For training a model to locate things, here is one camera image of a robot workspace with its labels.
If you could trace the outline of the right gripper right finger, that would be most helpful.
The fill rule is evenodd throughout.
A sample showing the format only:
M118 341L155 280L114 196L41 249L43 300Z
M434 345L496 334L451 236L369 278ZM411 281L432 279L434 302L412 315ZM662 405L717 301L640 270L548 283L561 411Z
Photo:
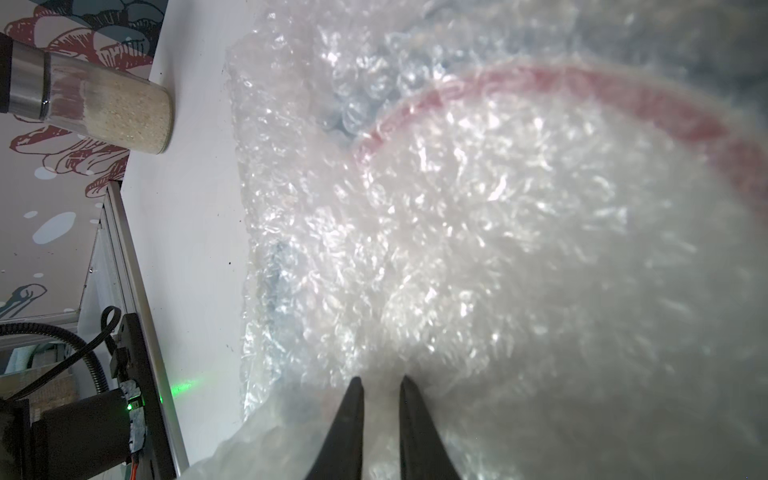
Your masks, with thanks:
M403 480L460 478L419 387L408 376L400 384L399 451Z

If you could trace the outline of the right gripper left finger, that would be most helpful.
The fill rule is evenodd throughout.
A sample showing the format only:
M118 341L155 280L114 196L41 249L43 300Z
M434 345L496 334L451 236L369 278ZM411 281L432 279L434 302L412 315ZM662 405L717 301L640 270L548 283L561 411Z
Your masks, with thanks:
M354 377L306 480L361 479L364 418L364 387L361 378Z

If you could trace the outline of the white plate dark rim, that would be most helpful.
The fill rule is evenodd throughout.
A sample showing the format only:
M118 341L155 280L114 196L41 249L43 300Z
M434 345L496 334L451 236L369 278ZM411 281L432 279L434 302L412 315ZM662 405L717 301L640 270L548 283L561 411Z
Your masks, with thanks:
M675 92L572 65L435 85L355 145L308 129L253 201L277 355L334 376L746 359L763 165Z

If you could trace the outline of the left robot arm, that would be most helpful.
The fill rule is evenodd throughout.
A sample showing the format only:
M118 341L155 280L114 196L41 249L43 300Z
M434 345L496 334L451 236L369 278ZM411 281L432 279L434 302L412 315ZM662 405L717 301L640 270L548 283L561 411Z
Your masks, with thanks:
M31 419L26 400L1 402L3 479L91 479L139 452L144 408L121 390L97 394Z

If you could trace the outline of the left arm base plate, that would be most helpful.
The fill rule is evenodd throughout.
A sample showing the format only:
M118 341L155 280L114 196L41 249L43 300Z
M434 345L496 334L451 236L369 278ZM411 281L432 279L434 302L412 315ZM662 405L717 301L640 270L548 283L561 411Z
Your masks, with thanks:
M164 403L137 314L122 317L114 343L110 374L126 401L129 476L132 479L175 479L178 468L167 433Z

